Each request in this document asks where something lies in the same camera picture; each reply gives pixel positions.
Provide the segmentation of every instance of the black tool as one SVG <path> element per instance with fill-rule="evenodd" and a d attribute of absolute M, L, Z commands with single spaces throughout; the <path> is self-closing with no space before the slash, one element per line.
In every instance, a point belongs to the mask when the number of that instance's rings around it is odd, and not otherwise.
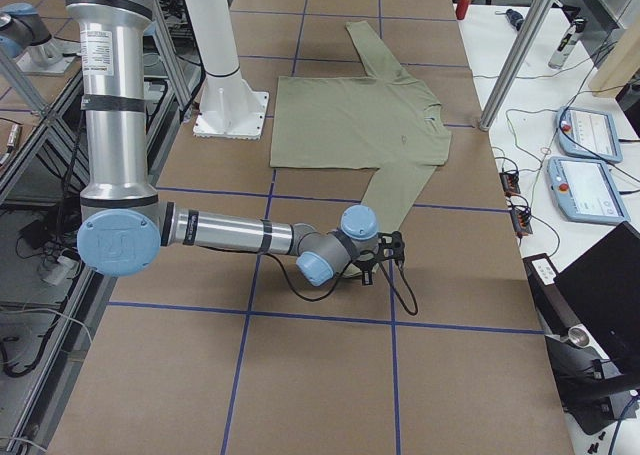
<path fill-rule="evenodd" d="M 520 27 L 522 27 L 522 24 L 524 23 L 524 17 L 522 14 L 509 8 L 505 12 L 505 15 L 507 16 L 509 23 L 513 25 L 513 28 L 515 28 L 517 32 L 520 31 Z"/>

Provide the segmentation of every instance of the cloth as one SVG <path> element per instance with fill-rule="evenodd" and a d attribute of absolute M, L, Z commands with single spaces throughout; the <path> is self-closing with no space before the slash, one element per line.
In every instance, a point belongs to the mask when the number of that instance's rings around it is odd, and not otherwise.
<path fill-rule="evenodd" d="M 362 203 L 380 230 L 398 230 L 438 165 L 451 133 L 441 104 L 367 22 L 347 23 L 368 76 L 280 77 L 271 166 L 377 168 Z"/>

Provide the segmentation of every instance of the blue cap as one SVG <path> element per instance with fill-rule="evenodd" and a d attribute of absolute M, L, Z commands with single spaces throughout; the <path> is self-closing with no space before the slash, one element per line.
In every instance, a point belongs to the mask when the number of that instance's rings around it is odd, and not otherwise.
<path fill-rule="evenodd" d="M 8 13 L 9 15 L 37 15 L 38 12 L 33 5 L 29 3 L 12 3 L 11 5 L 6 5 L 1 9 L 3 12 Z"/>
<path fill-rule="evenodd" d="M 95 271 L 111 277 L 144 270 L 158 255 L 160 231 L 141 213 L 110 209 L 89 217 L 78 231 L 78 252 Z"/>
<path fill-rule="evenodd" d="M 366 205 L 347 208 L 342 214 L 340 228 L 354 240 L 369 240 L 377 237 L 380 231 L 375 212 Z"/>
<path fill-rule="evenodd" d="M 8 57 L 16 58 L 22 53 L 24 47 L 21 47 L 14 40 L 7 37 L 0 37 L 0 49 L 7 54 Z"/>
<path fill-rule="evenodd" d="M 329 262 L 314 252 L 303 252 L 296 260 L 296 265 L 314 287 L 319 287 L 333 277 Z"/>

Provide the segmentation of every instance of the white desk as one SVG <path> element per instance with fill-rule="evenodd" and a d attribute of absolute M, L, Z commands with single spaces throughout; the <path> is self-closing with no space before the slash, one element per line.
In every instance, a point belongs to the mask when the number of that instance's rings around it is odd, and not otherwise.
<path fill-rule="evenodd" d="M 506 17 L 496 14 L 496 12 L 503 13 L 507 8 L 510 7 L 472 5 L 467 12 L 465 20 L 460 22 L 469 65 L 474 74 L 474 82 L 482 106 L 484 106 L 491 93 L 495 79 L 479 78 L 477 76 L 497 76 L 516 39 L 517 32 L 508 23 Z M 513 8 L 523 15 L 526 15 L 528 11 L 528 8 L 524 7 Z M 561 10 L 551 10 L 518 76 L 535 77 L 556 73 L 555 70 L 547 66 L 547 62 L 568 26 L 569 23 Z M 578 44 L 564 68 L 573 67 L 588 58 L 587 51 L 582 44 Z M 489 131 L 492 145 L 504 150 L 506 157 L 514 160 L 520 169 L 538 168 L 539 164 L 536 160 L 516 148 L 514 137 L 507 126 L 505 112 L 513 108 L 528 111 L 541 109 L 555 111 L 558 107 L 566 105 L 578 92 L 580 84 L 585 76 L 589 74 L 589 70 L 592 67 L 592 62 L 588 60 L 575 69 L 563 72 L 553 78 L 516 80 Z M 589 77 L 593 77 L 596 71 L 593 70 Z M 584 85 L 583 90 L 589 90 L 588 82 Z M 635 132 L 614 99 L 596 98 L 591 93 L 585 93 L 578 96 L 573 106 L 612 113 L 619 138 L 637 140 Z M 510 112 L 509 117 L 514 125 L 521 147 L 539 158 L 543 157 L 543 150 L 547 146 L 551 148 L 551 155 L 563 155 L 557 140 L 554 140 L 549 145 L 555 129 L 554 113 L 526 114 Z M 640 144 L 624 144 L 622 151 L 624 160 L 620 167 L 632 175 L 640 177 Z M 498 161 L 498 167 L 501 165 L 502 161 Z M 510 169 L 512 167 L 506 162 L 505 168 Z M 640 188 L 637 184 L 625 181 L 626 177 L 616 170 L 613 170 L 613 176 L 619 190 Z M 546 163 L 543 167 L 543 173 L 540 174 L 537 181 L 534 198 L 532 198 L 535 178 L 535 173 L 521 173 L 520 188 L 523 195 L 532 204 L 533 214 L 552 225 L 560 234 L 561 245 L 558 253 L 553 257 L 553 262 L 559 270 L 562 270 L 606 235 L 613 227 L 568 222 L 552 198 L 546 175 Z M 635 228 L 640 228 L 640 194 L 625 196 L 623 200 L 631 216 L 631 223 Z M 532 221 L 532 228 L 533 235 L 524 237 L 522 240 L 520 247 L 522 256 L 525 257 L 541 252 L 551 253 L 556 246 L 556 238 L 553 233 L 536 220 Z M 595 436 L 585 435 L 570 415 L 567 415 L 567 424 L 576 454 L 583 455 L 592 443 L 599 441 Z M 613 426 L 610 426 L 606 430 L 606 438 L 604 441 L 600 441 L 598 453 L 607 453 L 613 435 L 613 428 Z M 635 455 L 638 453 L 638 447 L 640 447 L 640 420 L 627 420 L 620 429 L 615 454 Z"/>

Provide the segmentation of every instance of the computer monitor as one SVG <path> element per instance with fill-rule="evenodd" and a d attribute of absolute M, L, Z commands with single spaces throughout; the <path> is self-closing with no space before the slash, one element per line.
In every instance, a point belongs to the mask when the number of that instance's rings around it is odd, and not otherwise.
<path fill-rule="evenodd" d="M 619 224 L 555 283 L 620 372 L 640 373 L 640 233 Z"/>

